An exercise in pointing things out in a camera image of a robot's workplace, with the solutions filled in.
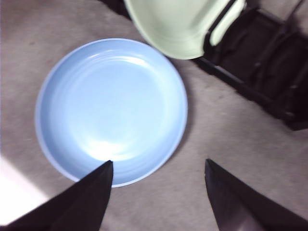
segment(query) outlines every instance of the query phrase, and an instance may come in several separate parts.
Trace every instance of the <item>floor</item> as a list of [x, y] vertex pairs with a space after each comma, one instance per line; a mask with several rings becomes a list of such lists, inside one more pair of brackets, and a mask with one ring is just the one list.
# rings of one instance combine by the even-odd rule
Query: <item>floor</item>
[[[294, 3], [263, 1], [282, 18]], [[33, 115], [44, 78], [58, 60], [84, 43], [110, 37], [144, 39], [131, 21], [98, 0], [1, 4], [1, 157], [51, 198], [73, 182], [49, 164], [36, 139]], [[307, 9], [308, 2], [298, 13], [305, 31]], [[184, 138], [154, 174], [112, 189], [102, 230], [217, 231], [205, 191], [206, 158], [308, 219], [308, 130], [290, 131], [193, 62], [171, 61], [188, 93]]]

